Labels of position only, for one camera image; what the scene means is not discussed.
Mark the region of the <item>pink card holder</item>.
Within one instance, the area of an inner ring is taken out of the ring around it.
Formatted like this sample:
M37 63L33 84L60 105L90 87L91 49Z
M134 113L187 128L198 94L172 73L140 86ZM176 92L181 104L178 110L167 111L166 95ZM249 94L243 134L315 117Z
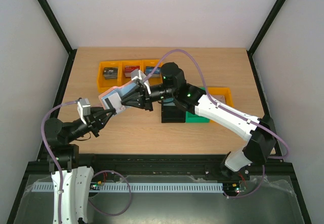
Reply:
M115 109L114 115L126 110L127 106L122 105L122 97L130 92L136 84L132 81L122 85L113 86L98 96L104 109Z

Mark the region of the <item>left black frame post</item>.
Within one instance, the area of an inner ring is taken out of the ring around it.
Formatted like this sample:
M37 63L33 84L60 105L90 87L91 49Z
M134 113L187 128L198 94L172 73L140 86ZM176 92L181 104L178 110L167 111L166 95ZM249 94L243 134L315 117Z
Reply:
M71 55L74 53L74 49L70 45L62 27L59 24L50 4L47 0L37 0L40 7L42 8L44 14L46 15L49 23L51 24L52 28L54 29L55 33L57 34L59 40L61 41L63 47L65 48L66 52Z

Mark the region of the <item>black card stack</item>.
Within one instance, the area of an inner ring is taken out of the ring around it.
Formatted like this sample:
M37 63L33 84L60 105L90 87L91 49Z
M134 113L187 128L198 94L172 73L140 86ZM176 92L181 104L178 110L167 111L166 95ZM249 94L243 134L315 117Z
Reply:
M102 75L106 80L117 79L118 78L118 68L117 67L104 67Z

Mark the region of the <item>red card stack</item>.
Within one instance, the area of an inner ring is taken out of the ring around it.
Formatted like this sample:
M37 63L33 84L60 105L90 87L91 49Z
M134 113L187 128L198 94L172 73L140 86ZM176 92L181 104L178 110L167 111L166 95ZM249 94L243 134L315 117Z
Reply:
M138 65L126 65L124 67L124 74L125 74L125 78L131 78L131 73L134 70L140 69L140 66Z

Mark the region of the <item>teal card stack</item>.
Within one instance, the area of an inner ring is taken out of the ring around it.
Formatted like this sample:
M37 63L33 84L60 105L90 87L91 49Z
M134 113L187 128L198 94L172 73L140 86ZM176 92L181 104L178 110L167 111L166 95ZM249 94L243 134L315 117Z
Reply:
M175 103L174 103L174 101L163 101L163 105L166 105L166 106L175 106Z

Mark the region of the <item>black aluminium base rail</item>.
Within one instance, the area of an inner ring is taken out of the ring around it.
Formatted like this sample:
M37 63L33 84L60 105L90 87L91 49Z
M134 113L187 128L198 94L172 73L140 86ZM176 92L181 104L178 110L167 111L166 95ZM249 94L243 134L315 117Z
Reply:
M80 154L81 165L91 166L94 172L114 170L123 176L131 175L192 175L209 181L238 181L238 173L225 177L220 165L225 155L120 155L120 154ZM251 164L239 173L246 179L252 175L262 175L262 166ZM23 175L27 179L32 174L49 174L49 164L43 158L29 162ZM296 180L291 163L270 159L265 164L265 174L270 176L289 176Z

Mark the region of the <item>yellow bin left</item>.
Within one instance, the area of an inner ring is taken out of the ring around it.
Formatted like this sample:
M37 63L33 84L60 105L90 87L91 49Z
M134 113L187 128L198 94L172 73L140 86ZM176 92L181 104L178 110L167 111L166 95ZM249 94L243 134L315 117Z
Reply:
M102 61L99 63L97 88L100 93L113 86L121 85L122 68L120 61Z

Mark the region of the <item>black frame post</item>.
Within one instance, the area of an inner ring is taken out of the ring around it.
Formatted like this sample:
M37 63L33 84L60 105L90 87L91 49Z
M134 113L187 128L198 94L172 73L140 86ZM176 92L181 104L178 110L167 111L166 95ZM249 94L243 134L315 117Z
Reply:
M251 47L247 50L248 56L252 57L256 52L257 48L261 44L264 36L268 32L270 26L272 25L273 21L276 19L278 13L280 12L281 8L285 4L286 0L276 0L274 5L272 6L269 14L267 15L263 25L261 26L257 36L255 37L254 41L252 42Z
M40 7L42 8L44 14L46 15L49 23L51 24L52 28L54 29L55 33L57 34L59 40L61 41L63 47L65 48L66 52L71 55L74 53L74 49L70 45L62 27L59 24L50 4L47 0L37 0Z

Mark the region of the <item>yellow bin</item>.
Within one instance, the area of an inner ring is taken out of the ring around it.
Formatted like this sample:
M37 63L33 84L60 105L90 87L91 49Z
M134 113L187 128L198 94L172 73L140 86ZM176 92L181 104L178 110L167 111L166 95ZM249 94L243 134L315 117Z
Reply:
M122 68L120 61L102 61L99 63L97 88L100 93L113 86L121 85Z
M144 69L144 73L145 73L145 67L146 66L153 66L155 67L159 62L159 59L147 59L147 60L143 60L143 69ZM150 77L148 80L150 85L157 85L157 84L161 84L162 81L162 77L161 75L158 77Z
M131 80L131 73L136 69L143 69L141 60L121 61L121 83L126 84Z
M213 95L224 95L226 99L226 105L234 107L231 90L228 87L208 87L207 91L213 97Z

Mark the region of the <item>pink card in bin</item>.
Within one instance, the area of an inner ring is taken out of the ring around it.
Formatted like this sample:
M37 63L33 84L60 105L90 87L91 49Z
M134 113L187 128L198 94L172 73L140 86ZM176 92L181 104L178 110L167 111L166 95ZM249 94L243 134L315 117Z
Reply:
M213 97L221 103L226 104L226 99L224 95L213 95Z

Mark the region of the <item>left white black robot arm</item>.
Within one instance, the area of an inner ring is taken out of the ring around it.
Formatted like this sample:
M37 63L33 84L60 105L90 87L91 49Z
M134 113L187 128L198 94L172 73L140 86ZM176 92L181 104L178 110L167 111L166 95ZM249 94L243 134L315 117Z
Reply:
M42 120L41 134L47 149L49 172L54 187L53 223L88 223L87 207L91 177L89 164L79 164L79 147L73 141L92 133L98 137L115 109L92 107L84 119L62 122L48 112Z

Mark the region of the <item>black bin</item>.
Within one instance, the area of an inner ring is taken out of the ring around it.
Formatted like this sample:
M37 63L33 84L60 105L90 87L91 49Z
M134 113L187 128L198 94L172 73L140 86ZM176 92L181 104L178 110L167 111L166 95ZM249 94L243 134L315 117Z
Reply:
M186 113L175 106L166 106L161 102L162 123L185 123Z

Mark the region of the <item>yellow bin middle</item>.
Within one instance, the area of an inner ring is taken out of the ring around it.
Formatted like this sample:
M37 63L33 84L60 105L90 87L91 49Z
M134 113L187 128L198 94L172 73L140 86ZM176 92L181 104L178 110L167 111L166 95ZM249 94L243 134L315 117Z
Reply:
M126 84L131 80L131 73L136 69L143 69L141 60L121 61L121 83Z

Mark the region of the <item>right black frame post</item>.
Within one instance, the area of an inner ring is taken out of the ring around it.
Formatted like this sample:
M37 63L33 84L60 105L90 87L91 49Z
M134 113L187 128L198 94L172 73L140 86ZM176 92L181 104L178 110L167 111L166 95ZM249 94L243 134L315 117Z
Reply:
M263 25L261 26L257 36L255 37L254 41L252 42L251 47L247 50L248 56L252 57L256 52L257 48L261 44L264 36L268 32L270 26L272 25L273 21L276 19L278 13L280 12L281 8L285 4L286 0L276 0L274 5L272 6L269 14L267 15Z

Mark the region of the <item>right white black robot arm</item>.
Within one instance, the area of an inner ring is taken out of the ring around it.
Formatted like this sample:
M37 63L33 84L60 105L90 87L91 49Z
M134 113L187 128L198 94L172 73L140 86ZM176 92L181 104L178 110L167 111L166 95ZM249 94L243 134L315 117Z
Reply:
M187 83L183 70L174 62L162 65L161 84L147 86L143 73L136 72L135 87L121 97L122 105L151 111L153 102L172 98L178 109L208 118L247 142L241 149L226 155L221 166L224 178L234 178L248 164L266 163L276 142L274 122L269 115L259 118L221 103L204 89Z

